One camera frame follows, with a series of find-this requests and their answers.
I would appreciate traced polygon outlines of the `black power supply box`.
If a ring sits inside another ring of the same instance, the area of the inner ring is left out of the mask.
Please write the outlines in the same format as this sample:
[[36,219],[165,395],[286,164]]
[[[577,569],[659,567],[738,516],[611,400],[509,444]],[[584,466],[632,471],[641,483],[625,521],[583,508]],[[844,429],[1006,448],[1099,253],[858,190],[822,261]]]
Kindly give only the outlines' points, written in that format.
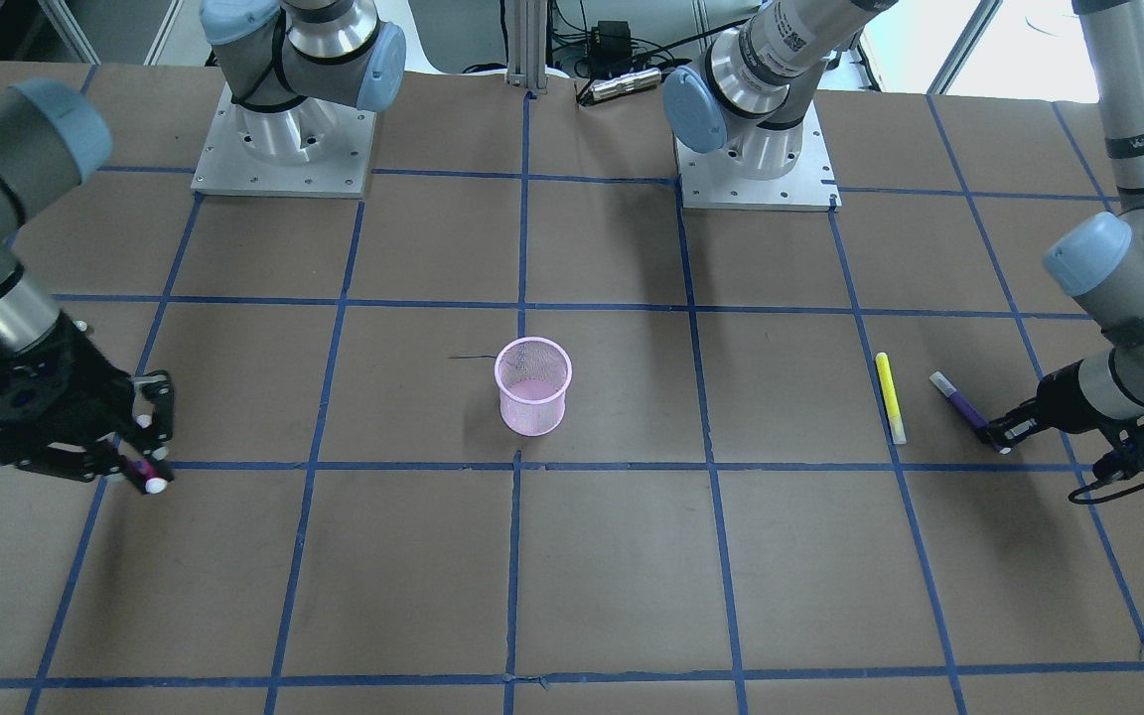
[[587,27],[587,58],[596,64],[629,59],[633,54],[631,26],[627,19],[599,19]]

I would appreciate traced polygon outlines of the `purple highlighter pen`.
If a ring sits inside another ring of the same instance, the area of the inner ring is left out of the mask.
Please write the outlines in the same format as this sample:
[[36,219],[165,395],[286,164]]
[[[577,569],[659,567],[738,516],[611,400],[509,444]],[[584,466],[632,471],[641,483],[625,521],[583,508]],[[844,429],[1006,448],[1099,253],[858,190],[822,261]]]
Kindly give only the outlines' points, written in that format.
[[966,424],[970,427],[972,432],[980,435],[982,430],[986,426],[990,426],[990,421],[982,416],[979,410],[971,402],[968,402],[966,394],[962,394],[958,386],[950,378],[945,376],[942,371],[932,372],[928,379],[938,389],[938,392],[942,394],[944,402],[947,402],[950,407],[966,420]]

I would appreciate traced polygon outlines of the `green highlighter pen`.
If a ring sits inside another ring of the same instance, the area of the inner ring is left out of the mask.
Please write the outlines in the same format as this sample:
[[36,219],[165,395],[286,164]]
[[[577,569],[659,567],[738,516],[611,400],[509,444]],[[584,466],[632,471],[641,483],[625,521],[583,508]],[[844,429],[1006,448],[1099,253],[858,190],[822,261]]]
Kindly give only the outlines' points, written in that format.
[[875,353],[873,363],[875,364],[882,402],[884,402],[887,426],[890,427],[891,439],[893,439],[895,445],[905,445],[909,442],[907,426],[905,426],[903,418],[898,390],[896,390],[893,379],[893,367],[891,366],[889,355],[884,352]]

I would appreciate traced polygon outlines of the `silver metal connector bar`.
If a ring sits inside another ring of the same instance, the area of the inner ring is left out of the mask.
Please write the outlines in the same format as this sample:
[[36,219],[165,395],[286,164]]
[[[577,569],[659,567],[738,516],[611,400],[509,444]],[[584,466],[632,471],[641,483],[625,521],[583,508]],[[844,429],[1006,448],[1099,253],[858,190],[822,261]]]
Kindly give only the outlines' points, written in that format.
[[575,95],[575,101],[581,108],[590,108],[604,101],[653,90],[661,85],[662,79],[664,72],[659,67],[636,70],[610,78],[594,78]]

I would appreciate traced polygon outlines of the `pink highlighter pen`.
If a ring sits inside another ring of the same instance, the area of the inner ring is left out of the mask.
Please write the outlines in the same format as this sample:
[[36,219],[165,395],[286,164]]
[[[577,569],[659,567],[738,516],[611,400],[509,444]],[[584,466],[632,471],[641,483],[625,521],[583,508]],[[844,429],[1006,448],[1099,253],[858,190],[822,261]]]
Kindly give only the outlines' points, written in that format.
[[141,483],[154,483],[154,480],[160,480],[160,475],[154,470],[153,463],[144,461],[144,459],[132,459],[130,461],[132,471],[136,475],[136,479]]

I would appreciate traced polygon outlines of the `aluminium frame post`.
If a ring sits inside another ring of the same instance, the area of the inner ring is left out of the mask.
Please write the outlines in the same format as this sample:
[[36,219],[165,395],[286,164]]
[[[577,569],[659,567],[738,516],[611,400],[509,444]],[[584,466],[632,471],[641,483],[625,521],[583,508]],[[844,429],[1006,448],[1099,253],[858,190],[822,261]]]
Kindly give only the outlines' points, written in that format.
[[532,95],[548,90],[549,1],[502,1],[505,82]]

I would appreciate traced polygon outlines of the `pink mesh cup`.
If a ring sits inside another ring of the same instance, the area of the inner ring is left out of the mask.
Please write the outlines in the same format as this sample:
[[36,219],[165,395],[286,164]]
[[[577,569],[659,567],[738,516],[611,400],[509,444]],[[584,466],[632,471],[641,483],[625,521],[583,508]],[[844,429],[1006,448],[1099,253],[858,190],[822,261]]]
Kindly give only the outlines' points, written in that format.
[[521,436],[553,432],[566,415],[572,376],[571,357],[553,340],[521,337],[505,345],[494,365],[503,424]]

